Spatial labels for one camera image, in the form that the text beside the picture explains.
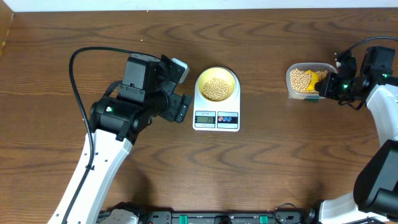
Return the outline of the yellow measuring scoop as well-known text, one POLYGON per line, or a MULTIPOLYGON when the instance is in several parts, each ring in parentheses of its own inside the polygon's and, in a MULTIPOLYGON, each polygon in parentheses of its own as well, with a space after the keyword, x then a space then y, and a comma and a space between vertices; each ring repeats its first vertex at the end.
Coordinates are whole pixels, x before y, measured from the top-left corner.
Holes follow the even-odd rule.
POLYGON ((319 82, 318 74, 316 72, 313 72, 311 70, 307 70, 305 72, 307 75, 310 75, 310 83, 308 87, 306 88, 307 91, 314 91, 315 90, 315 84, 319 82))

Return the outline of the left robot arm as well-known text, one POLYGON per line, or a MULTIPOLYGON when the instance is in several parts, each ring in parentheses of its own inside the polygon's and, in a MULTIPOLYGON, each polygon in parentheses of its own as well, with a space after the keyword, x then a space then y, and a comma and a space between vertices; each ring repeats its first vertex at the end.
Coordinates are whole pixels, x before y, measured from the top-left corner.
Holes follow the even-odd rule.
POLYGON ((95 223, 111 183, 138 134, 156 116, 181 123, 192 102, 175 94, 189 67, 166 56, 131 54, 124 78, 93 103, 82 154, 50 223, 95 223))

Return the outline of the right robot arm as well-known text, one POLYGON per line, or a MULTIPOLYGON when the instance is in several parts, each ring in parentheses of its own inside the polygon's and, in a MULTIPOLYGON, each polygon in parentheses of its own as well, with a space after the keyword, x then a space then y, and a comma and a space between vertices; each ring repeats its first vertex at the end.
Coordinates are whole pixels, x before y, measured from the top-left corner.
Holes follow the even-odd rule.
POLYGON ((321 202, 317 223, 397 221, 397 77, 395 51, 368 47, 360 67, 351 49, 336 55, 338 71, 315 85, 320 96, 351 106, 358 101, 371 112, 380 148, 360 172, 353 191, 321 202))

